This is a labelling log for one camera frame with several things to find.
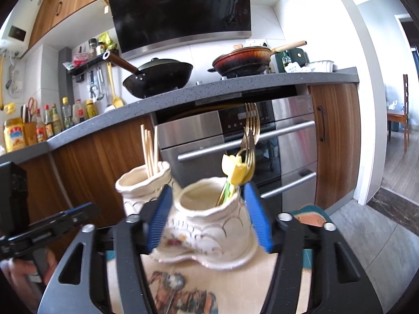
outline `screw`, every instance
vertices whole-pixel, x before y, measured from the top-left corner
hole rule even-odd
[[[126,218],[126,221],[128,222],[128,223],[136,223],[136,222],[138,222],[140,220],[140,216],[139,215],[137,215],[137,214],[132,214],[132,215],[129,215],[127,218]]]
[[[86,224],[83,226],[83,229],[81,229],[83,232],[92,232],[93,230],[95,230],[95,226],[93,224]]]
[[[278,215],[278,219],[279,219],[280,221],[289,222],[290,220],[292,220],[292,219],[293,219],[293,216],[292,216],[292,215],[290,215],[290,214],[287,214],[287,213],[280,213],[280,214]]]
[[[328,232],[334,232],[336,230],[336,225],[331,222],[324,223],[323,228]]]

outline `wok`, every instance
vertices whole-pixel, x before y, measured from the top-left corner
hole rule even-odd
[[[236,49],[229,54],[216,58],[212,69],[208,72],[218,72],[227,78],[255,75],[264,72],[271,62],[271,55],[307,45],[306,41],[298,41],[270,50],[267,47],[252,46]]]
[[[103,59],[132,73],[122,85],[137,98],[181,89],[188,83],[194,68],[185,62],[158,58],[137,68],[110,51],[103,54]]]

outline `yellow jar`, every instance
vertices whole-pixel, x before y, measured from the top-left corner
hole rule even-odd
[[[6,144],[6,151],[12,152],[18,149],[23,149],[26,147],[26,144],[22,118],[12,118],[16,111],[15,104],[11,103],[5,105],[4,111],[7,116],[10,116],[10,118],[4,122],[4,141]]]
[[[89,119],[98,115],[98,110],[96,109],[96,106],[93,103],[93,100],[89,99],[86,102],[86,109],[87,109],[87,116],[89,117]]]

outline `wok handle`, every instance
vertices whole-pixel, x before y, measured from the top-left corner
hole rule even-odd
[[[283,45],[283,46],[280,46],[280,47],[276,47],[272,50],[272,52],[273,53],[283,52],[283,51],[287,51],[289,49],[294,49],[294,48],[305,46],[305,45],[307,45],[307,41],[305,41],[305,40],[298,41],[296,43],[289,43],[289,44],[286,44],[286,45]]]
[[[117,65],[121,67],[122,69],[125,69],[128,72],[131,72],[132,74],[136,74],[138,72],[137,67],[131,65],[129,62],[120,58],[119,56],[117,56],[115,53],[112,53],[111,51],[106,51],[103,54],[102,58],[106,60],[107,62],[110,62],[111,64]]]

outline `ceramic jar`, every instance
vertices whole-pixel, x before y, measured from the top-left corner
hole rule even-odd
[[[152,253],[154,259],[166,263],[192,259],[224,270],[253,257],[258,243],[240,193],[215,207],[224,182],[225,178],[218,177],[202,179],[174,198],[175,211]]]
[[[122,195],[125,215],[137,214],[144,203],[159,196],[165,184],[172,187],[173,199],[182,191],[179,184],[172,178],[170,164],[166,161],[158,162],[160,172],[150,178],[147,176],[146,166],[139,166],[122,175],[115,184],[116,190]]]

